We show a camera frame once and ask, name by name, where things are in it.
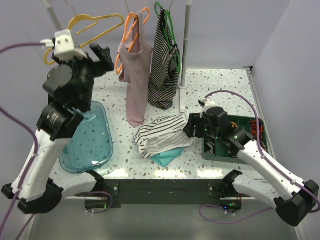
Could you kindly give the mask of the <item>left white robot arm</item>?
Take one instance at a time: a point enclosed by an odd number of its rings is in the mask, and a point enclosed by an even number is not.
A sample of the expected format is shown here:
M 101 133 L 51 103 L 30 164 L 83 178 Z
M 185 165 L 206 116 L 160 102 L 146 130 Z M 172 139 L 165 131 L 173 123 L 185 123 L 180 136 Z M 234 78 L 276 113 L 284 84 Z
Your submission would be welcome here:
M 97 60 L 88 54 L 69 60 L 53 55 L 56 66 L 42 86 L 48 104 L 31 133 L 34 144 L 16 180 L 1 189 L 26 215 L 49 213 L 61 200 L 78 194 L 103 193 L 104 178 L 94 170 L 86 170 L 75 182 L 51 177 L 58 157 L 91 109 L 95 79 L 115 69 L 108 47 L 96 43 L 89 47 Z

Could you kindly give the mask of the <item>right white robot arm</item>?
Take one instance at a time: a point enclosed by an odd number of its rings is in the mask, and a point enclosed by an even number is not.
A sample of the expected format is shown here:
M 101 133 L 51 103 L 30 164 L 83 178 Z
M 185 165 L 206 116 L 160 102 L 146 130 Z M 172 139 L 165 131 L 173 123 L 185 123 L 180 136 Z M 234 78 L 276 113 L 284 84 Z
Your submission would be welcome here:
M 292 227 L 297 227 L 316 206 L 319 185 L 313 180 L 304 181 L 278 163 L 249 132 L 233 126 L 223 108 L 215 106 L 191 113 L 183 131 L 189 138 L 218 142 L 267 180 L 264 184 L 232 170 L 216 187 L 222 198 L 236 194 L 253 197 L 274 209 Z

